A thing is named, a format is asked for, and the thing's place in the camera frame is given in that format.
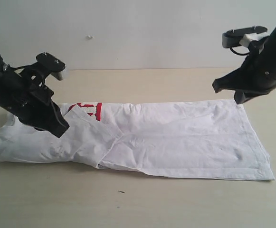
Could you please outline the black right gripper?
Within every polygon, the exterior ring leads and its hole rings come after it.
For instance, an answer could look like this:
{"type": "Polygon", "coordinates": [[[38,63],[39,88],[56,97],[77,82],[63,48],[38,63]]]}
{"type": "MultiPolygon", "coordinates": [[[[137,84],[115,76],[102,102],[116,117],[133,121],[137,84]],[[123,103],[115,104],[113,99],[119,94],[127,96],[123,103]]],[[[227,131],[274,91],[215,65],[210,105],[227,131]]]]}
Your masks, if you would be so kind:
{"type": "Polygon", "coordinates": [[[247,49],[249,54],[240,69],[212,83],[215,93],[235,91],[236,104],[267,95],[276,88],[276,30],[260,41],[252,41],[247,49]]]}

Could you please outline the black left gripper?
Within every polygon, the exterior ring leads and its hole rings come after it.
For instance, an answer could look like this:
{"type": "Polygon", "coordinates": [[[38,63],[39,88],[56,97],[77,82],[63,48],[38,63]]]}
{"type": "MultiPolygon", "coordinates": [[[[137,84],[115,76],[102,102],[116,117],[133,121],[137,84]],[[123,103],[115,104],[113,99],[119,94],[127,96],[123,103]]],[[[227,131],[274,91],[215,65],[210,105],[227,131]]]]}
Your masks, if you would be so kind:
{"type": "Polygon", "coordinates": [[[53,91],[45,85],[49,75],[41,64],[20,67],[1,64],[0,107],[17,116],[23,124],[60,138],[69,124],[52,101],[53,91]]]}

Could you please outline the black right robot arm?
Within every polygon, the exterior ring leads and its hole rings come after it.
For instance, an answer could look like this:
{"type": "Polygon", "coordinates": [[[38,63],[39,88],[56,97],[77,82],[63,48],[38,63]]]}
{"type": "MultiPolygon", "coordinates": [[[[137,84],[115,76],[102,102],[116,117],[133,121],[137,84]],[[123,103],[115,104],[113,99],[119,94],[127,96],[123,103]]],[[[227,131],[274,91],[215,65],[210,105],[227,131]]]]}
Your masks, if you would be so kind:
{"type": "Polygon", "coordinates": [[[276,89],[276,27],[271,34],[263,26],[232,29],[223,33],[222,46],[236,54],[236,47],[248,49],[242,65],[214,80],[215,93],[234,91],[234,100],[243,104],[276,89]]]}

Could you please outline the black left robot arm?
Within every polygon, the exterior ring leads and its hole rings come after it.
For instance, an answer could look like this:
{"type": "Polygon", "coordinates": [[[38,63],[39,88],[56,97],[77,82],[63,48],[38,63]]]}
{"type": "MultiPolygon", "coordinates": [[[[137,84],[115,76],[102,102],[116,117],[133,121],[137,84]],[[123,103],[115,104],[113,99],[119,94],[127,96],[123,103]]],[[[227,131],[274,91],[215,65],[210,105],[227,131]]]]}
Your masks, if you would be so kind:
{"type": "Polygon", "coordinates": [[[52,101],[54,92],[45,84],[52,75],[63,80],[66,65],[48,52],[37,55],[31,65],[11,67],[0,55],[0,107],[25,125],[61,137],[69,124],[52,101]]]}

